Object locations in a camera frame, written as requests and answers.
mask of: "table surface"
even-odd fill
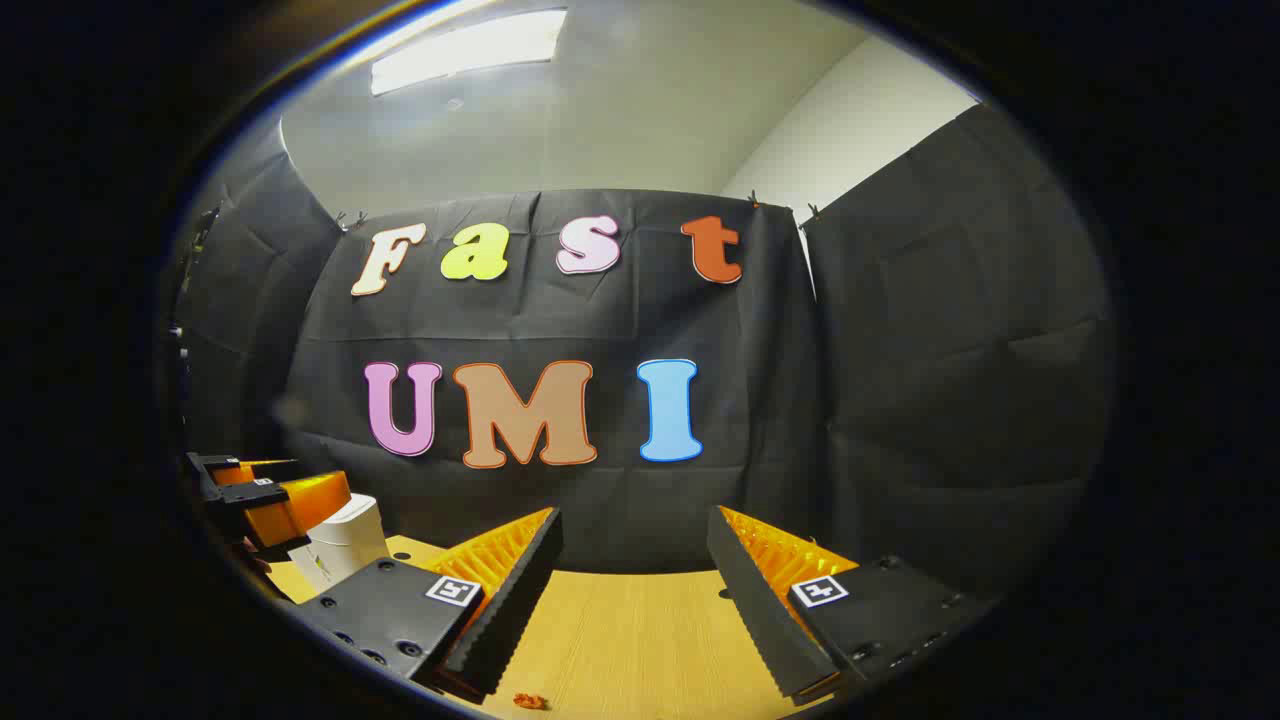
[[[442,548],[403,536],[392,553],[422,566]],[[292,562],[268,575],[294,602],[316,593]],[[663,575],[552,573],[498,692],[474,705],[500,719],[777,719],[809,710],[782,697],[716,570]],[[547,698],[526,710],[516,693]]]

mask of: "small orange object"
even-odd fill
[[[547,698],[540,694],[516,693],[515,702],[529,710],[547,710]]]

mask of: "white box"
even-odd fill
[[[311,528],[307,537],[311,542],[291,550],[289,559],[316,592],[324,592],[374,560],[390,555],[378,501],[367,495],[351,493],[351,502]]]

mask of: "black fabric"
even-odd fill
[[[611,215],[622,256],[604,273],[556,266],[570,220]],[[735,284],[695,272],[680,225],[719,215],[739,232],[726,246]],[[387,273],[385,288],[352,297],[374,233],[425,223],[426,238]],[[475,223],[511,229],[506,273],[449,281],[440,260]],[[707,509],[726,505],[801,534],[822,534],[817,315],[791,213],[723,197],[649,191],[557,191],[479,197],[369,220],[339,242],[316,286],[289,374],[291,448],[315,468],[347,471],[379,500],[388,533],[440,546],[559,506],[570,570],[662,573],[712,568]],[[645,360],[689,359],[700,456],[649,462]],[[500,469],[462,464],[466,397],[452,373],[497,363],[529,400],[547,364],[582,360],[595,461],[548,466],[509,457]],[[412,363],[436,363],[435,438],[417,457],[381,448],[369,421],[369,363],[394,363],[398,427],[413,427]],[[499,442],[499,448],[506,448]]]
[[[202,199],[216,199],[219,214],[175,311],[189,352],[188,447],[274,456],[283,451],[274,402],[342,229],[302,183],[278,123],[246,141]]]
[[[835,548],[1007,587],[1065,524],[1105,434],[1111,323],[1070,200],[975,106],[804,231]]]

